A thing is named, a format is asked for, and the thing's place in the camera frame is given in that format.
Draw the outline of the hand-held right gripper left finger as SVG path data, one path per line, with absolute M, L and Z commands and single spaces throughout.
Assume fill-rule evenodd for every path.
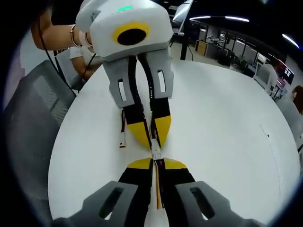
M 118 181 L 87 197 L 80 211 L 57 218 L 55 227 L 143 227 L 151 202 L 151 158 L 130 163 Z

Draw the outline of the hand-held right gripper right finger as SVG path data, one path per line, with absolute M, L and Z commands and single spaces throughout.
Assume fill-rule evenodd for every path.
M 203 181 L 195 181 L 187 167 L 164 159 L 163 196 L 170 227 L 261 227 L 232 211 L 227 198 Z

